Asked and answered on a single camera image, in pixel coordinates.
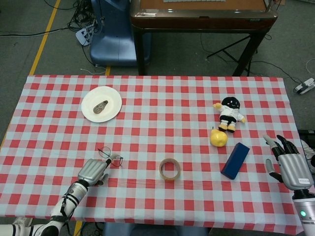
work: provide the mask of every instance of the desk leg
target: desk leg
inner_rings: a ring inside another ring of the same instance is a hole
[[[264,39],[266,32],[264,33],[253,33],[251,35],[251,39],[249,40],[246,48],[244,49],[239,61],[238,66],[236,67],[233,76],[241,76],[244,69],[250,62],[252,56],[256,52],[257,48],[259,47],[261,41]]]
[[[134,46],[136,49],[137,64],[138,64],[138,74],[145,75],[145,64],[144,64],[144,48],[143,48],[143,34],[142,32],[134,29]]]

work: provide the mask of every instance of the power strip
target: power strip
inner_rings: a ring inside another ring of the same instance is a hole
[[[298,94],[305,94],[306,92],[310,91],[313,88],[315,88],[315,81],[313,78],[310,78],[304,83],[301,83],[300,85],[296,86],[293,91]]]
[[[92,41],[94,26],[93,24],[87,26],[86,28],[83,28],[75,33],[75,36],[77,37],[78,41],[81,43],[82,46],[87,46]]]

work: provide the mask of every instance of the green light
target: green light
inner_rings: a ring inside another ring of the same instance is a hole
[[[302,210],[300,213],[301,213],[301,215],[302,215],[303,217],[305,217],[305,216],[306,216],[305,211],[303,211],[303,210]]]

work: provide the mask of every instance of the red and white checkered tablecloth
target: red and white checkered tablecloth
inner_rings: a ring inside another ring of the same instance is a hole
[[[123,106],[114,119],[92,123],[80,104],[104,85],[120,93]],[[219,125],[212,105],[231,95],[248,122],[237,123],[217,148],[209,142]],[[266,158],[275,163],[265,133],[302,151],[280,78],[29,76],[0,151],[0,214],[48,218],[84,163],[108,146],[123,165],[110,167],[103,186],[89,188],[75,219],[296,234],[302,227],[292,193],[265,170]],[[220,170],[238,142],[251,150],[229,180]],[[182,168],[174,182],[158,172],[168,157]]]

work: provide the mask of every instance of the eyeglasses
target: eyeglasses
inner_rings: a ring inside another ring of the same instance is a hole
[[[102,147],[102,148],[98,148],[97,149],[98,150],[98,154],[101,156],[101,157],[103,157],[104,159],[107,159],[107,158],[109,158],[110,157],[110,155],[111,155],[111,150],[110,150],[110,148],[109,147]],[[113,165],[113,166],[116,166],[116,167],[120,167],[121,165],[122,165],[122,163],[123,163],[123,157],[121,157],[121,156],[119,156],[118,155],[118,157],[119,157],[119,159],[114,159],[112,162],[111,162],[111,164]]]

